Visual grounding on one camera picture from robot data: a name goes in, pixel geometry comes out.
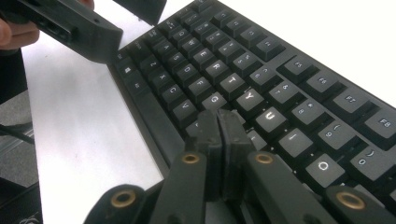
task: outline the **black device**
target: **black device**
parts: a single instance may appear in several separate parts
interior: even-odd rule
[[[161,187],[121,185],[87,216],[94,223],[205,223],[205,203],[222,200],[238,223],[396,223],[396,217],[349,187],[330,187],[319,200],[275,154],[258,152],[230,111],[198,115],[197,137],[175,158]]]
[[[223,108],[316,194],[348,186],[396,214],[395,108],[237,10],[193,1],[118,59],[108,67],[164,176],[199,112]]]

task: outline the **black key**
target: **black key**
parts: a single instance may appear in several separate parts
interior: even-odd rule
[[[395,162],[377,147],[368,146],[351,161],[351,174],[366,186],[384,184],[395,172]]]
[[[353,147],[358,142],[354,130],[338,120],[333,121],[320,131],[318,136],[324,144],[322,149],[329,154],[335,154],[335,156],[338,155],[336,154],[337,151],[339,153]]]
[[[245,78],[250,75],[253,71],[261,67],[262,64],[259,60],[250,52],[246,52],[240,57],[236,58],[231,64],[231,68],[241,78]]]
[[[167,110],[172,110],[183,101],[187,100],[187,96],[178,85],[173,85],[162,94],[163,103]]]
[[[222,97],[218,91],[213,93],[211,96],[207,97],[202,101],[202,108],[209,110],[217,109],[230,109],[228,102]]]
[[[198,110],[190,100],[186,100],[172,110],[172,115],[179,129],[184,129],[197,120]]]
[[[134,62],[140,67],[142,61],[147,59],[148,56],[152,55],[149,47],[143,42],[142,39],[138,39],[127,46],[128,52],[131,55]]]
[[[168,40],[164,40],[153,47],[155,55],[162,61],[165,62],[170,55],[177,53],[175,47]]]
[[[265,110],[255,119],[256,130],[267,139],[273,139],[285,132],[289,126],[286,118],[274,107]]]
[[[307,99],[291,110],[291,118],[298,124],[302,124],[301,128],[312,131],[324,122],[329,116],[324,108],[312,99]]]
[[[204,71],[204,69],[215,61],[216,57],[209,49],[203,49],[192,57],[192,64],[194,64],[199,71]]]
[[[180,51],[184,54],[184,56],[190,59],[202,49],[204,49],[204,46],[201,44],[201,42],[199,42],[197,38],[192,37],[181,46]]]
[[[348,88],[336,96],[329,106],[330,110],[347,123],[359,119],[372,105],[363,91]]]
[[[228,64],[243,54],[244,51],[238,46],[238,44],[236,44],[235,41],[232,40],[221,46],[216,53],[225,63]]]
[[[390,109],[381,109],[367,119],[360,129],[368,139],[382,149],[396,144],[396,117]]]
[[[248,78],[247,82],[258,92],[264,93],[272,89],[276,83],[282,79],[267,66],[262,66],[253,72]]]
[[[279,83],[275,88],[269,91],[269,100],[280,110],[287,110],[295,105],[303,96],[288,81]]]
[[[209,35],[212,35],[213,32],[216,31],[216,29],[217,28],[212,23],[205,21],[201,25],[197,26],[193,30],[192,34],[200,41],[204,41],[204,39],[207,38]]]
[[[190,86],[199,77],[200,74],[190,63],[176,71],[176,80],[183,88]]]
[[[144,35],[146,43],[150,47],[154,47],[156,44],[160,43],[161,41],[165,40],[165,37],[157,28],[153,28],[150,31],[148,31]]]
[[[223,9],[216,14],[211,20],[213,24],[222,29],[228,22],[234,18],[234,14],[229,9]]]
[[[157,94],[161,94],[163,91],[173,86],[175,81],[166,71],[164,71],[157,73],[156,76],[152,78],[151,84]]]
[[[214,51],[229,42],[230,39],[222,31],[216,31],[204,40],[204,45]]]
[[[237,40],[247,49],[257,45],[260,41],[264,40],[267,36],[258,27],[251,26],[244,31]]]
[[[213,0],[195,0],[191,3],[191,7],[197,11],[202,12],[212,5]]]
[[[217,85],[224,78],[231,74],[230,68],[222,61],[217,60],[208,66],[204,72],[204,76],[212,85]]]
[[[251,50],[257,54],[263,61],[269,62],[285,49],[276,39],[270,37],[265,38]]]
[[[183,25],[189,32],[192,32],[197,26],[204,23],[204,20],[198,14],[192,14],[192,16],[188,17],[184,20]]]
[[[171,41],[175,46],[180,48],[189,38],[192,38],[191,34],[186,29],[181,29],[172,35]]]
[[[345,170],[327,154],[321,155],[305,168],[306,183],[313,190],[324,190],[332,185],[339,185],[346,180]]]
[[[186,58],[180,52],[178,52],[171,56],[168,61],[166,61],[166,68],[172,74],[175,74],[180,67],[184,66],[187,63],[188,61],[186,60]]]
[[[244,19],[237,17],[232,21],[228,22],[224,27],[224,32],[233,38],[239,36],[248,28],[248,25]]]
[[[315,149],[314,142],[299,129],[293,129],[278,142],[283,159],[292,166],[309,156]]]
[[[266,150],[269,145],[265,142],[264,139],[255,131],[252,130],[247,134],[247,137],[250,138],[251,142],[253,143],[253,146],[256,148],[256,150]]]
[[[158,25],[158,28],[163,32],[166,38],[170,38],[172,35],[177,33],[179,30],[182,29],[180,24],[175,21],[174,19],[168,19],[166,21],[161,22]]]
[[[248,84],[236,73],[231,74],[219,84],[219,90],[227,99],[232,101],[248,89]]]
[[[213,89],[206,78],[200,77],[189,86],[188,91],[192,101],[198,104],[215,92],[215,89]]]
[[[143,74],[148,74],[161,66],[162,65],[160,61],[158,61],[157,58],[153,54],[151,54],[150,56],[148,56],[147,59],[143,60],[140,63],[139,68]]]
[[[309,60],[296,56],[279,68],[279,72],[294,83],[300,83],[318,69]]]
[[[312,97],[322,102],[336,93],[342,86],[333,72],[320,70],[309,78],[303,87]]]
[[[244,119],[251,119],[259,113],[265,106],[265,101],[255,90],[251,89],[234,102],[235,108],[244,117]]]

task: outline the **black keyboard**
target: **black keyboard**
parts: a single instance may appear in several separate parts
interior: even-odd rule
[[[317,194],[346,185],[396,215],[396,111],[215,0],[194,1],[121,49],[110,65],[163,171],[197,115],[233,111]]]

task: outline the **white table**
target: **white table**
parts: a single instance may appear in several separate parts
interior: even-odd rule
[[[223,2],[396,106],[394,1]],[[187,4],[168,0],[162,20]],[[150,28],[110,0],[95,11],[124,30],[121,46]],[[44,34],[23,55],[46,224],[82,223],[108,189],[163,178],[105,65]]]

